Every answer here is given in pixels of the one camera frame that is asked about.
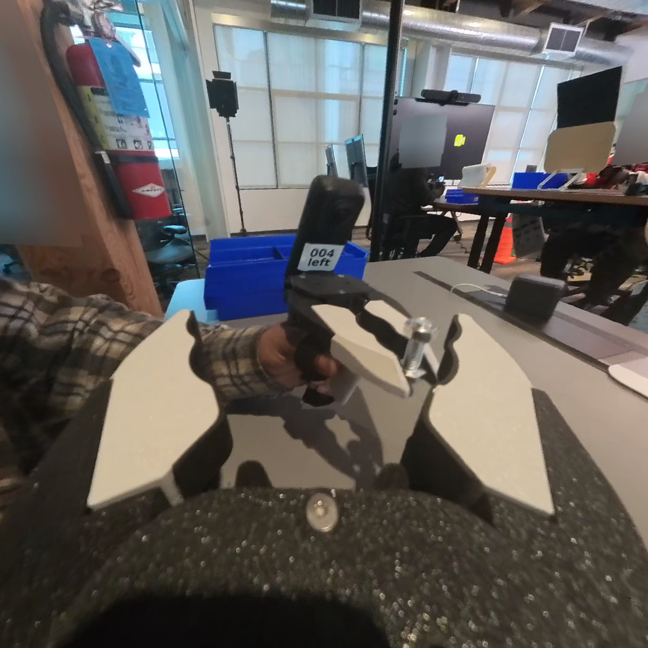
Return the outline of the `blue paper tag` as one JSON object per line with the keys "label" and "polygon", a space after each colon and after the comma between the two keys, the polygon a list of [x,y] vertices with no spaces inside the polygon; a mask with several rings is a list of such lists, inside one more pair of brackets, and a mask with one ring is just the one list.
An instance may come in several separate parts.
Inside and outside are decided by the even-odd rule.
{"label": "blue paper tag", "polygon": [[126,47],[99,37],[88,42],[99,66],[114,112],[127,117],[149,118],[149,110],[134,63]]}

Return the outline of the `person's left forearm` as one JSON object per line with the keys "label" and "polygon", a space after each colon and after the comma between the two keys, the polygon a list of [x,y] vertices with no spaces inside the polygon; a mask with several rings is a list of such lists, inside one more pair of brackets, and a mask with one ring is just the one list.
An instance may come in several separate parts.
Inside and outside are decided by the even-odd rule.
{"label": "person's left forearm", "polygon": [[92,391],[164,324],[108,296],[1,279],[1,428],[31,472]]}

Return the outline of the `black light panel on stand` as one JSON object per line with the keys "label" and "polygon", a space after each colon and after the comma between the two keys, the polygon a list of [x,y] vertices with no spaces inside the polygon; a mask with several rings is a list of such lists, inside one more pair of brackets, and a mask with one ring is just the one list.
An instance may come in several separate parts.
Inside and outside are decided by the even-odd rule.
{"label": "black light panel on stand", "polygon": [[236,117],[239,110],[237,84],[231,78],[231,73],[226,71],[213,71],[213,77],[206,80],[206,90],[209,108],[225,120],[227,139],[229,144],[229,155],[233,170],[237,203],[239,208],[240,235],[247,237],[248,232],[244,220],[244,209],[240,195],[239,175],[237,170],[236,156],[233,146],[233,134],[231,130],[231,119]]}

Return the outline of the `blue plastic bin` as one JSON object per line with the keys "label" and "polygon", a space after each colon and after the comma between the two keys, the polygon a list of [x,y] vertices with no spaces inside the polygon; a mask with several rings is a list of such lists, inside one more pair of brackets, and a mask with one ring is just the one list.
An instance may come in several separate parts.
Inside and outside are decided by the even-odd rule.
{"label": "blue plastic bin", "polygon": [[287,312],[285,273],[295,233],[214,239],[204,302],[221,321]]}

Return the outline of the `black partition panel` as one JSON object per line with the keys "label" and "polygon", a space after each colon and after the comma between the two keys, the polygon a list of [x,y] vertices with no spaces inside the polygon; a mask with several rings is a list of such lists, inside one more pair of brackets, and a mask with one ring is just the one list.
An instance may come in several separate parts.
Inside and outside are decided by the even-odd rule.
{"label": "black partition panel", "polygon": [[622,72],[618,66],[558,84],[556,128],[614,122]]}

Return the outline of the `silver bolt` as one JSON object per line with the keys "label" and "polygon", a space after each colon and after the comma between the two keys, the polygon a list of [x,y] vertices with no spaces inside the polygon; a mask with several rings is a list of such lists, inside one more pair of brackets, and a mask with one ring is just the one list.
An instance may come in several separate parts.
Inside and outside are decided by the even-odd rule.
{"label": "silver bolt", "polygon": [[414,330],[411,333],[401,362],[407,379],[418,380],[426,375],[426,348],[430,339],[431,333],[428,330]]}

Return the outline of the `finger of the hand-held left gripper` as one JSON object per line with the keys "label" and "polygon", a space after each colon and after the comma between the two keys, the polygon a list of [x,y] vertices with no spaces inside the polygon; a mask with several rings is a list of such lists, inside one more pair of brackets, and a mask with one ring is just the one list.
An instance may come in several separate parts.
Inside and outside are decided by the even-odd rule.
{"label": "finger of the hand-held left gripper", "polygon": [[311,308],[332,333],[330,355],[345,369],[387,393],[410,397],[411,387],[397,355],[362,328],[351,310],[332,304],[315,304]]}
{"label": "finger of the hand-held left gripper", "polygon": [[[409,318],[413,317],[401,312],[386,300],[381,299],[369,301],[365,304],[361,315],[361,322],[376,337],[381,345],[393,352],[401,364],[406,345],[409,341],[409,337],[404,332],[404,322]],[[426,348],[425,368],[427,369],[427,373],[424,377],[420,378],[426,382],[437,381],[440,362],[432,350],[432,342],[434,340],[431,340]]]}

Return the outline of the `red fire extinguisher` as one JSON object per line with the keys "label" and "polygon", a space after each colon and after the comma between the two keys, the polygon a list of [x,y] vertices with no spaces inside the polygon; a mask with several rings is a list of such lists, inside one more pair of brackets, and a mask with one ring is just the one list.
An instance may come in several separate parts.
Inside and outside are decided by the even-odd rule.
{"label": "red fire extinguisher", "polygon": [[118,1],[44,1],[42,43],[57,85],[91,145],[115,212],[126,220],[158,220],[169,217],[171,208],[149,118],[114,112],[88,42],[99,37],[123,44],[137,73],[140,59],[107,16],[120,9]]}

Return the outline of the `wooden desk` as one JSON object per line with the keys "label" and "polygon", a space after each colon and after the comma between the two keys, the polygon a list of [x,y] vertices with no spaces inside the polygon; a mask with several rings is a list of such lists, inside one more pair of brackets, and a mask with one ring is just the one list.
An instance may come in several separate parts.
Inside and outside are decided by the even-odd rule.
{"label": "wooden desk", "polygon": [[469,268],[490,273],[508,215],[550,217],[566,222],[611,224],[626,229],[647,222],[647,196],[627,196],[615,189],[511,189],[469,187],[478,196],[480,220],[468,255]]}

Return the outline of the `beige panel on clear stand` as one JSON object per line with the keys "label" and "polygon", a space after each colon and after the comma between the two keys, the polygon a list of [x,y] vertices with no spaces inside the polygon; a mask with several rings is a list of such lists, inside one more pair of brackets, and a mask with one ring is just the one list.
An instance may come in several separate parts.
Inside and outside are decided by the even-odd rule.
{"label": "beige panel on clear stand", "polygon": [[549,175],[539,183],[538,190],[547,188],[558,174],[569,175],[558,187],[566,190],[581,176],[598,173],[608,162],[615,135],[614,121],[554,130],[547,139],[544,157],[544,170]]}

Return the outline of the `black office chair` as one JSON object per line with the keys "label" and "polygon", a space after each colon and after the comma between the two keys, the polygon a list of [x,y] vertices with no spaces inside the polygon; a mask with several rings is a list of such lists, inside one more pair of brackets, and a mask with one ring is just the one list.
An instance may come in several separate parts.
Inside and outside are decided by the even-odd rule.
{"label": "black office chair", "polygon": [[185,271],[196,270],[196,255],[185,225],[160,225],[144,255],[158,290],[170,290]]}

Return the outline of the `orange traffic cone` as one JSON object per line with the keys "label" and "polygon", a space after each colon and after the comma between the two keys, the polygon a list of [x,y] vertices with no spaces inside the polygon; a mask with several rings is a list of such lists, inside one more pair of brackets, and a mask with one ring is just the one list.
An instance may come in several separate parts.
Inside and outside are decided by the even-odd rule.
{"label": "orange traffic cone", "polygon": [[514,255],[514,241],[513,241],[513,217],[508,215],[502,228],[498,247],[493,259],[494,263],[507,265],[514,263],[516,257]]}

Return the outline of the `black vertical pole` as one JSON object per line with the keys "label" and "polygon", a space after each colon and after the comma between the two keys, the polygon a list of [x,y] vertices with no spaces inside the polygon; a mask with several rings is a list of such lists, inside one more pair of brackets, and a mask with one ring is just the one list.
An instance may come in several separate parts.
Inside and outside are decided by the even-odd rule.
{"label": "black vertical pole", "polygon": [[392,136],[393,102],[395,98],[395,86],[398,77],[398,62],[401,47],[403,10],[404,1],[391,1],[387,33],[380,145],[378,152],[377,176],[375,181],[375,194],[371,214],[370,263],[379,262],[382,255],[382,243],[384,239],[384,209],[386,207],[385,191],[389,167],[389,147]]}

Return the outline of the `black charger block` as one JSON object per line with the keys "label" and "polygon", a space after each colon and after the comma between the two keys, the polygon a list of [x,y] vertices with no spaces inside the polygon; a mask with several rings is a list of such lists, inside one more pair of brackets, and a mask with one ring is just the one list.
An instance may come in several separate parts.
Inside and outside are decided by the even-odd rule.
{"label": "black charger block", "polygon": [[504,312],[523,320],[545,323],[553,316],[565,292],[563,280],[520,274],[511,282]]}

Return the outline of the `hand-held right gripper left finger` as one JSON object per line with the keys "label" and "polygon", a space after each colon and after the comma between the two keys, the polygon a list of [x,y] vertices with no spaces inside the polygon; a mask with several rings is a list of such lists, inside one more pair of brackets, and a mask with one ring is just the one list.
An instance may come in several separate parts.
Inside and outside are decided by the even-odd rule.
{"label": "hand-held right gripper left finger", "polygon": [[218,486],[233,437],[201,376],[201,351],[198,321],[181,310],[121,362],[111,378],[88,508],[151,490],[175,507]]}

